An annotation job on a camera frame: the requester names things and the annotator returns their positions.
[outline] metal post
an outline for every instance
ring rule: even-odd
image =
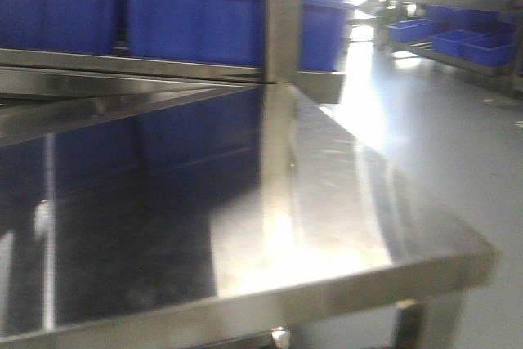
[[[434,296],[423,302],[420,349],[451,349],[463,304],[461,292]]]
[[[265,2],[266,83],[295,83],[298,71],[302,0]]]

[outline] stainless steel table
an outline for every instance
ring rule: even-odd
[[[496,253],[292,86],[0,110],[0,348],[177,349],[410,300]]]

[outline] shiny metal surface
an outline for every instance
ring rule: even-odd
[[[493,248],[294,87],[139,100],[0,150],[0,347],[193,347],[487,282]]]
[[[75,100],[73,104],[71,101],[48,101],[43,105],[41,101],[16,100],[16,105],[0,110],[0,147],[42,138],[49,133],[126,118],[137,115],[141,111],[161,110],[169,106],[184,105],[245,90],[248,88],[222,87],[109,96]],[[3,102],[11,103],[13,100],[3,100]]]
[[[245,83],[0,67],[0,95],[36,96],[40,99],[121,96],[243,86]]]
[[[262,79],[261,71],[252,67],[183,63],[126,56],[94,56],[75,53],[21,51],[6,48],[0,48],[0,65],[244,83],[260,82]]]
[[[265,83],[296,83],[302,0],[265,0]]]
[[[335,104],[344,78],[345,73],[302,70],[297,85],[316,102]],[[256,67],[0,48],[2,96],[110,96],[261,81],[262,70]]]

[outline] shelf frame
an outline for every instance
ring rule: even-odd
[[[411,52],[415,55],[426,57],[427,59],[436,60],[445,65],[452,65],[460,69],[465,69],[473,73],[481,74],[488,77],[498,77],[500,75],[507,75],[511,73],[510,65],[502,65],[499,67],[490,67],[488,65],[480,65],[478,63],[465,60],[460,57],[446,55],[431,49],[431,43],[427,40],[417,41],[411,43],[402,43],[395,40],[389,40],[388,44],[400,51]]]

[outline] bin on shelf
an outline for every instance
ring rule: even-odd
[[[465,59],[481,65],[506,65],[510,63],[514,51],[513,34],[472,40],[463,45]]]
[[[454,8],[447,6],[427,5],[425,8],[427,18],[431,20],[439,20],[442,22],[449,22],[454,18]]]
[[[0,0],[0,47],[111,52],[117,0]]]
[[[421,40],[434,34],[434,22],[426,19],[402,20],[387,26],[389,38],[407,43]]]
[[[498,13],[496,11],[459,8],[454,10],[451,25],[456,30],[469,30],[473,26],[493,24],[497,21]]]
[[[481,24],[469,28],[472,32],[482,33],[485,36],[495,36],[499,34],[513,34],[516,31],[516,26],[507,22],[492,22],[488,24]]]
[[[483,37],[483,34],[467,30],[450,30],[431,37],[432,50],[451,56],[462,56],[463,45],[471,40]]]
[[[262,0],[127,0],[129,54],[262,65]],[[346,14],[339,0],[303,0],[301,68],[332,71]]]

